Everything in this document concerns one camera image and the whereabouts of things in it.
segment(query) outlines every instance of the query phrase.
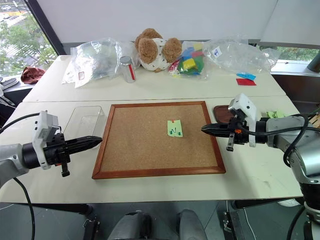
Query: stuffed animal ear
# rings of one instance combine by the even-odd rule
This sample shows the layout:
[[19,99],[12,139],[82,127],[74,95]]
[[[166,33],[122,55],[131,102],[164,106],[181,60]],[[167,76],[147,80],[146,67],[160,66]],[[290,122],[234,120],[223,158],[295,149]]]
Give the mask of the stuffed animal ear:
[[134,45],[135,45],[135,48],[136,50],[138,51],[139,49],[139,41],[140,39],[142,38],[147,38],[147,39],[162,39],[162,36],[157,33],[156,30],[154,30],[153,28],[147,28],[145,29],[139,36],[136,37],[135,39],[135,42],[134,42]]
[[149,38],[141,38],[138,49],[140,59],[146,64],[152,63],[158,55],[157,44]]
[[182,52],[182,44],[177,38],[170,38],[166,41],[162,53],[168,63],[173,63]]

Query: plastic bag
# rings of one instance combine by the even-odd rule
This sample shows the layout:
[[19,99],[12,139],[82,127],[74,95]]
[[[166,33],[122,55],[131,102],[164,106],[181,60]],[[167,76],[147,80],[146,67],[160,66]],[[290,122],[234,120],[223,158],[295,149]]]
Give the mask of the plastic bag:
[[204,43],[200,41],[184,41],[182,53],[168,68],[168,73],[174,77],[203,76],[205,73]]
[[83,43],[71,48],[71,61],[62,83],[75,83],[78,88],[103,77],[114,78],[118,74],[120,58],[130,56],[134,68],[140,65],[133,42],[120,42],[113,38]]
[[260,51],[257,47],[234,39],[207,41],[203,44],[203,52],[212,63],[236,74],[269,73],[281,54],[271,48]]

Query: teddy bear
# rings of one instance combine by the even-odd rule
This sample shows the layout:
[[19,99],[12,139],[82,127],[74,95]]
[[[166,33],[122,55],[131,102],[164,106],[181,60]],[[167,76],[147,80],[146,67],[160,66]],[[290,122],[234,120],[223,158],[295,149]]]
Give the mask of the teddy bear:
[[155,73],[168,68],[182,52],[182,44],[177,38],[164,40],[153,28],[145,29],[134,44],[141,65]]

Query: wooden frame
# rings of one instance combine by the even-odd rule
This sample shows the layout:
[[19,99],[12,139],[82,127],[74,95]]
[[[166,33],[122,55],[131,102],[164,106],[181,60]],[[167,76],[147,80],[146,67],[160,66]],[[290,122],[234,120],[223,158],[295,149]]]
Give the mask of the wooden frame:
[[183,101],[183,102],[157,102],[157,103],[133,103],[133,104],[112,104],[110,107],[108,119],[103,133],[103,139],[96,158],[95,166],[92,173],[93,179],[111,179],[111,178],[131,178],[131,177],[155,177],[155,176],[172,176],[172,175],[196,175],[196,174],[224,174],[226,172],[223,159],[217,140],[210,136],[217,166],[207,167],[182,167],[182,168],[162,168],[162,169],[137,169],[122,171],[101,171],[104,159],[105,148],[108,141],[111,123],[116,108],[131,107],[157,107],[157,106],[183,106],[183,105],[201,105],[204,119],[207,124],[211,123],[209,112],[205,101]]

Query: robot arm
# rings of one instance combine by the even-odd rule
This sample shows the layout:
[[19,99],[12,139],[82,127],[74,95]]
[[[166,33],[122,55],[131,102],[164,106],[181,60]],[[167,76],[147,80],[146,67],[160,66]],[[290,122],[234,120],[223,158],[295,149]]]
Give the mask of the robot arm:
[[[236,96],[228,107],[234,118],[229,123],[208,124],[201,130],[216,137],[229,138],[226,149],[234,144],[267,144],[284,153],[299,135],[305,119],[301,116],[261,118],[257,121],[256,107],[243,93]],[[277,131],[275,134],[264,134]],[[288,165],[299,182],[305,200],[307,215],[312,221],[312,234],[320,239],[320,132],[309,123],[308,128],[288,155]]]
[[32,142],[0,146],[0,188],[10,179],[37,167],[47,170],[52,165],[61,165],[61,174],[66,177],[70,175],[70,155],[91,149],[102,141],[97,136],[65,140],[62,133],[56,133],[59,128],[56,116],[41,111],[35,122]]

